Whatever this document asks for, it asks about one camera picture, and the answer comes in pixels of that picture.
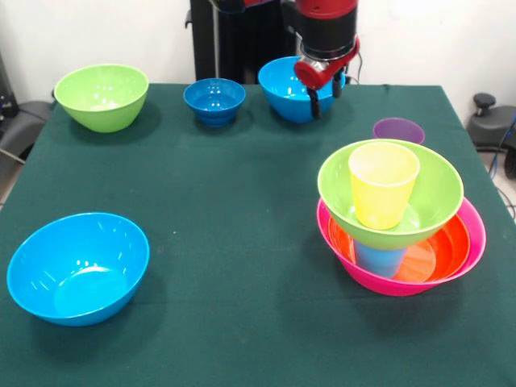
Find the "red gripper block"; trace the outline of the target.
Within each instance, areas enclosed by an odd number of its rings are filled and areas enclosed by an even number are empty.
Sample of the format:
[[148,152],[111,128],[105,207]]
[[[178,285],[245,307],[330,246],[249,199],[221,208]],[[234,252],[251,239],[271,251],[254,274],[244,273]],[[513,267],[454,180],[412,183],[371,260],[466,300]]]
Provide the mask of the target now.
[[315,120],[320,119],[320,103],[316,90],[321,89],[328,82],[332,85],[333,98],[339,98],[342,93],[343,68],[357,56],[360,51],[360,39],[355,38],[352,49],[344,56],[332,60],[315,60],[308,56],[301,56],[295,63],[293,70],[299,81],[306,86],[310,98],[310,111]]

